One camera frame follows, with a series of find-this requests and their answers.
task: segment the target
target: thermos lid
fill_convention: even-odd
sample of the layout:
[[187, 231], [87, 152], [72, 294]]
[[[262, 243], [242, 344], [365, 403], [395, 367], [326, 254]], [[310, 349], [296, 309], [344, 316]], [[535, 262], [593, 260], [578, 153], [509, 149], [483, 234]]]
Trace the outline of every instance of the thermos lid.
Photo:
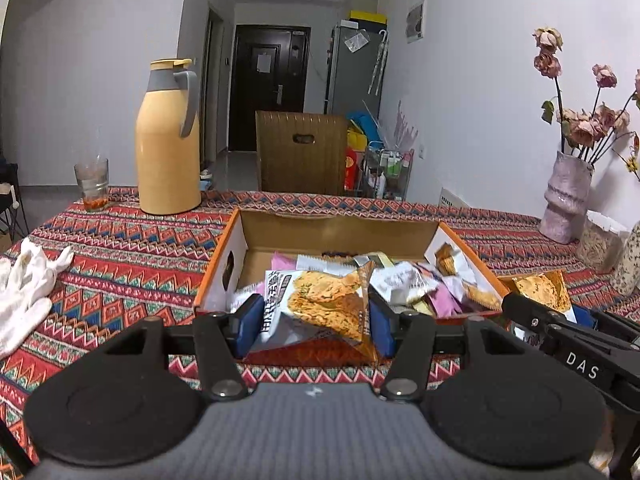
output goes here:
[[151, 70], [182, 67], [187, 68], [192, 63], [191, 59], [157, 59], [151, 62]]

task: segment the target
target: gray refrigerator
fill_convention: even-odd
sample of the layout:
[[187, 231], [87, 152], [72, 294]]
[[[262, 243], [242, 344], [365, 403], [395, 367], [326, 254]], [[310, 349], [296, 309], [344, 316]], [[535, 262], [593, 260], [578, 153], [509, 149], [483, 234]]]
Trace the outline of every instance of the gray refrigerator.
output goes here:
[[324, 113], [343, 116], [348, 112], [366, 111], [362, 103], [364, 100], [372, 115], [378, 118], [382, 94], [381, 87], [380, 94], [376, 95], [379, 75], [376, 76], [371, 94], [367, 94], [367, 90], [376, 65], [382, 35], [368, 32], [369, 43], [356, 52], [351, 52], [344, 41], [353, 33], [354, 29], [349, 27], [334, 27], [328, 61], [329, 76], [324, 97]]

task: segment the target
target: leaf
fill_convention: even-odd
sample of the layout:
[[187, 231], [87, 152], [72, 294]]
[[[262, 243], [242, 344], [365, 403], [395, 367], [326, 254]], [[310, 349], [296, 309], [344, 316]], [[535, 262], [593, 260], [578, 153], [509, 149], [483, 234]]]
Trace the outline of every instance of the leaf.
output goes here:
[[571, 125], [569, 124], [569, 121], [562, 121], [562, 123], [560, 124], [560, 128], [562, 131], [562, 136], [568, 138], [569, 134], [571, 134]]
[[542, 103], [541, 108], [544, 110], [542, 112], [542, 120], [545, 123], [552, 124], [554, 122], [554, 104], [551, 101], [545, 101]]

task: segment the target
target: dark brown door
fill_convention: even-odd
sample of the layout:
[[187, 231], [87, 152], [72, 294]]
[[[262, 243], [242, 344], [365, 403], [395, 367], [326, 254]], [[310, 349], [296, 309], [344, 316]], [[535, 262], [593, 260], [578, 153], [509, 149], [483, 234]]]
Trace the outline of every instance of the dark brown door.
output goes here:
[[302, 111], [310, 32], [308, 27], [236, 27], [229, 151], [255, 151], [256, 110]]

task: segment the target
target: tablecloth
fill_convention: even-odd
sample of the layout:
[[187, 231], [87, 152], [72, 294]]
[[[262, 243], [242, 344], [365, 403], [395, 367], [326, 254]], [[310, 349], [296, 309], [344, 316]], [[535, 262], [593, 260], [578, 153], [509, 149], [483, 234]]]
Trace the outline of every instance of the tablecloth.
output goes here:
[[[76, 252], [72, 267], [60, 274], [51, 294], [50, 316], [0, 365], [0, 418], [32, 457], [22, 423], [28, 395], [48, 377], [145, 316], [160, 316], [167, 325], [190, 323], [191, 303], [209, 257], [237, 206], [295, 214], [445, 221], [496, 274], [560, 268], [575, 304], [640, 319], [640, 296], [617, 297], [606, 276], [596, 275], [575, 259], [575, 245], [563, 246], [543, 237], [536, 229], [539, 220], [530, 216], [307, 194], [210, 192], [193, 211], [157, 217], [140, 209], [135, 188], [111, 188], [110, 195], [111, 205], [105, 211], [87, 213], [77, 202], [30, 235], [50, 257], [68, 245]], [[16, 245], [8, 255], [15, 258], [18, 252]], [[257, 381], [367, 381], [379, 386], [387, 370], [384, 365], [238, 367], [249, 385]], [[457, 359], [434, 362], [431, 386], [458, 368]], [[192, 356], [173, 357], [170, 370], [198, 386]], [[3, 455], [0, 472], [3, 479], [16, 478]]]

